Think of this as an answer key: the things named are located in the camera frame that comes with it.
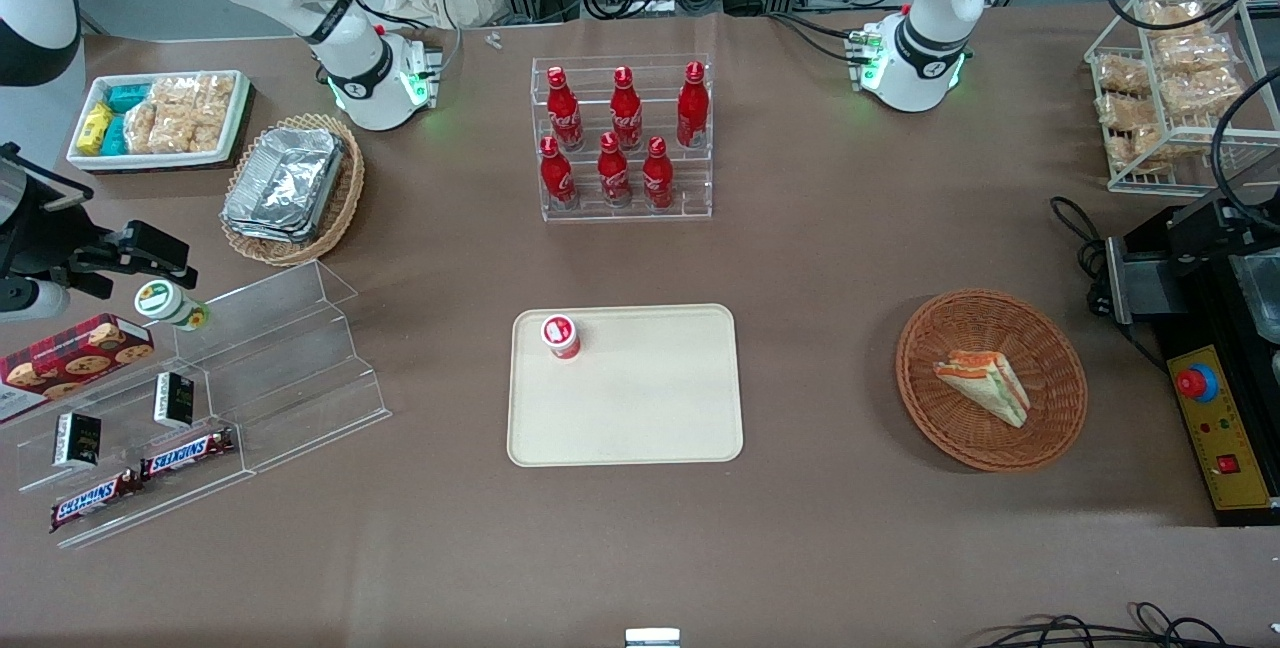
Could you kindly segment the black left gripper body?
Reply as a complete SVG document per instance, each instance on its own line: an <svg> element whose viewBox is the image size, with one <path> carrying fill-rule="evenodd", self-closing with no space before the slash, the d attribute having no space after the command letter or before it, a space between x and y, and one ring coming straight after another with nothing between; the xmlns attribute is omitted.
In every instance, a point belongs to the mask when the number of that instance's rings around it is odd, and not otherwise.
<svg viewBox="0 0 1280 648"><path fill-rule="evenodd" d="M1245 315L1254 329L1279 328L1276 228L1206 196L1174 213L1167 238L1174 275L1198 304Z"/></svg>

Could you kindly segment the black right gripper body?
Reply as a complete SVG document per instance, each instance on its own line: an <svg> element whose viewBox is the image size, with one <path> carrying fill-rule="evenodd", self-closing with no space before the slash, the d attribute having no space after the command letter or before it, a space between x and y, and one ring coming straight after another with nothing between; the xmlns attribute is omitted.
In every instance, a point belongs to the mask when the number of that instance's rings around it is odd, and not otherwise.
<svg viewBox="0 0 1280 648"><path fill-rule="evenodd" d="M84 210L91 188L28 161L14 143L3 145L1 163L4 278L47 273L96 243Z"/></svg>

